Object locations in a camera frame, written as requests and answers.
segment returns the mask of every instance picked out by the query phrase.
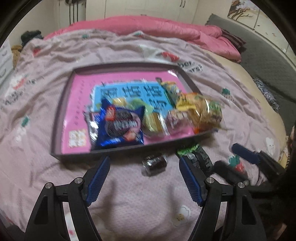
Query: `cabinet handle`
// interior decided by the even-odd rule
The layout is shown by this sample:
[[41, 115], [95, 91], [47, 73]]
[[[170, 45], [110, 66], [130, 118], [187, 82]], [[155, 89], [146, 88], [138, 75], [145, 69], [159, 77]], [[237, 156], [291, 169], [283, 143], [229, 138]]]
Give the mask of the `cabinet handle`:
[[6, 69], [4, 70], [4, 73], [0, 75], [0, 78], [2, 78], [6, 74]]

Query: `dark cloth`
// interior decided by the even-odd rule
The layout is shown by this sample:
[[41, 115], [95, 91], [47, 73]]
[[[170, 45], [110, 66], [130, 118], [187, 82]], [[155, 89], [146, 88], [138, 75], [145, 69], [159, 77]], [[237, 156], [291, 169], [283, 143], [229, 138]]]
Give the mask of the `dark cloth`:
[[240, 50], [241, 47], [246, 44], [246, 42], [241, 38], [239, 38], [238, 36], [235, 36], [229, 33], [225, 29], [221, 29], [221, 30], [222, 30], [222, 37], [227, 38], [237, 50]]
[[279, 112], [279, 104], [273, 94], [267, 89], [266, 85], [259, 78], [254, 78], [253, 81], [257, 85], [258, 89], [264, 95], [269, 105], [274, 109], [276, 113]]
[[41, 35], [41, 31], [36, 30], [36, 31], [26, 31], [21, 35], [21, 40], [22, 40], [22, 46], [25, 47], [25, 45], [32, 39], [37, 38], [37, 39], [43, 39]]

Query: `pillow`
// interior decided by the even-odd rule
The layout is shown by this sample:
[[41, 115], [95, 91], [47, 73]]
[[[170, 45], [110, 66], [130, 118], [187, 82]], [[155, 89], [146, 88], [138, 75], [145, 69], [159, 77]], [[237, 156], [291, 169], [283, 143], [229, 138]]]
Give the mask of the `pillow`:
[[239, 50], [244, 44], [246, 44], [246, 42], [241, 38], [239, 38], [238, 36], [235, 36], [229, 33], [225, 29], [221, 29], [221, 30], [222, 30], [222, 37], [227, 38], [237, 50]]

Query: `tray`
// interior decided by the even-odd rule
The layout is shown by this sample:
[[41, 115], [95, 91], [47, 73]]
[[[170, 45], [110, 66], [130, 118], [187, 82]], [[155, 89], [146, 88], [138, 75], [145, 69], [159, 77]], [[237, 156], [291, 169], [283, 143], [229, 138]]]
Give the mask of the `tray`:
[[[183, 92], [200, 93], [185, 71], [179, 66], [161, 63], [112, 63], [95, 66], [87, 66], [75, 69], [62, 92], [53, 126], [51, 155], [61, 161], [97, 160], [102, 155], [118, 155], [124, 153], [148, 153], [161, 151], [167, 148], [177, 148], [188, 145], [193, 141], [200, 141], [215, 131], [207, 131], [199, 134], [180, 134], [177, 137], [168, 137], [160, 142], [144, 141], [145, 145], [133, 145], [119, 148], [90, 151], [90, 142], [87, 134], [83, 111], [86, 105], [90, 105], [91, 89], [98, 84], [114, 83], [114, 78], [119, 82], [144, 78], [147, 81], [155, 81], [155, 78], [164, 78], [164, 81], [175, 81]], [[76, 130], [87, 138], [79, 146], [73, 148], [68, 144], [70, 132]]]

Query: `blue gripper pad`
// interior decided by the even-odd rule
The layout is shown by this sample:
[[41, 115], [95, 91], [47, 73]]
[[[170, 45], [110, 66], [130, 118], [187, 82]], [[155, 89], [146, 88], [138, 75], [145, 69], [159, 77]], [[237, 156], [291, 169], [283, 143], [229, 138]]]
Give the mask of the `blue gripper pad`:
[[191, 172], [190, 167], [186, 163], [184, 157], [181, 157], [179, 160], [179, 169], [182, 174], [182, 177], [185, 181], [185, 184], [188, 188], [188, 191], [191, 195], [191, 198], [194, 202], [196, 202], [199, 206], [203, 206], [206, 195], [207, 195], [207, 190], [205, 189], [204, 186], [204, 181], [203, 181], [203, 176], [201, 176], [200, 180], [197, 180], [194, 176], [194, 174]]
[[252, 152], [238, 143], [233, 144], [231, 150], [234, 154], [237, 154], [251, 164], [259, 164], [260, 162], [257, 152]]
[[110, 170], [110, 159], [106, 158], [101, 166], [98, 168], [93, 179], [88, 186], [88, 194], [86, 198], [87, 206], [89, 207], [93, 202], [95, 202], [99, 196], [102, 186], [106, 180], [106, 177]]

